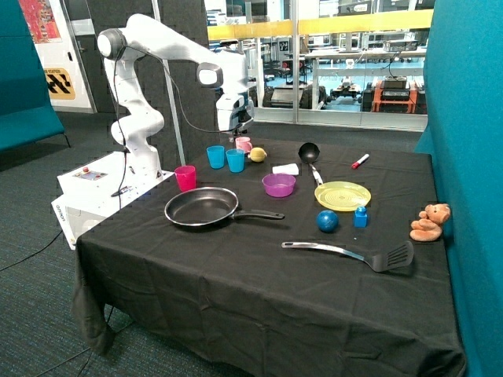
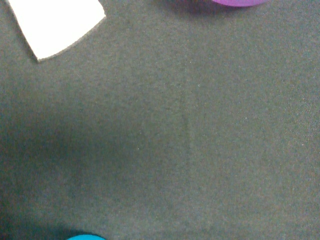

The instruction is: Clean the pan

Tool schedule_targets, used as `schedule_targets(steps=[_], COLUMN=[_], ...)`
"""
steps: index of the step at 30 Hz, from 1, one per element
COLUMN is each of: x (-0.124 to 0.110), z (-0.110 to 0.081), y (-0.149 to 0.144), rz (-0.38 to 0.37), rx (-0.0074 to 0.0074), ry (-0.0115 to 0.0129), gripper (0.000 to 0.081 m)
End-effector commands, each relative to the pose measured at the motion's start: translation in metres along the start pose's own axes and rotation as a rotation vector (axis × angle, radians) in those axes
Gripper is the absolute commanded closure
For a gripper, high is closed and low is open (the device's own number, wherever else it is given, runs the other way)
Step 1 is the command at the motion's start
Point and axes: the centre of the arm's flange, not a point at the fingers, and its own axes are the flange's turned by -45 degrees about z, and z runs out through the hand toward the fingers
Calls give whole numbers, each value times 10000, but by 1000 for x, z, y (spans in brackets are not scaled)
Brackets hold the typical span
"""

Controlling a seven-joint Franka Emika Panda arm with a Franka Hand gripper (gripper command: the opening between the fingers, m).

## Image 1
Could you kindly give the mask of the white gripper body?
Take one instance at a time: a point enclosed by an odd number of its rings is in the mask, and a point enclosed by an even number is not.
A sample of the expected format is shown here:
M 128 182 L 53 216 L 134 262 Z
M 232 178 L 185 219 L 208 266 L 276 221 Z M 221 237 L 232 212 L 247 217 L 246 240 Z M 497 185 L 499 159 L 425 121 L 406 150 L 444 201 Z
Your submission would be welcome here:
M 255 117 L 255 106 L 247 94 L 224 93 L 216 102 L 218 130 L 244 132 Z

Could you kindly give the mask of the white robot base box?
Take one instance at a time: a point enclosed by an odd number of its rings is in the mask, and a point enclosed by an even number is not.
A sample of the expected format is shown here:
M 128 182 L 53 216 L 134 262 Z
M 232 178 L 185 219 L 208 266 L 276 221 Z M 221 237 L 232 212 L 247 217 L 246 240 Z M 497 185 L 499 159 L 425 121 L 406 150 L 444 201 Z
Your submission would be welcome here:
M 57 177 L 62 195 L 52 202 L 68 246 L 173 173 L 153 170 L 152 176 L 131 162 L 131 155 L 112 152 Z

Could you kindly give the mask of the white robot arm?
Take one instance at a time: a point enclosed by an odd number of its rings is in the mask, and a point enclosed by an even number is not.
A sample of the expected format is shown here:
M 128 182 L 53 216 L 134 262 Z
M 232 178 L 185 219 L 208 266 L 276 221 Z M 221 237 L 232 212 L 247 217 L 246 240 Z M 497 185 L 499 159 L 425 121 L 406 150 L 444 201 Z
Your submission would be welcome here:
M 249 98 L 246 56 L 235 49 L 212 52 L 149 16 L 134 14 L 125 27 L 110 28 L 97 37 L 112 95 L 129 114 L 112 124 L 112 136 L 127 149 L 137 179 L 161 176 L 158 151 L 147 139 L 164 126 L 164 117 L 145 99 L 134 70 L 137 59 L 189 60 L 204 88 L 221 89 L 216 102 L 218 129 L 234 135 L 254 119 Z

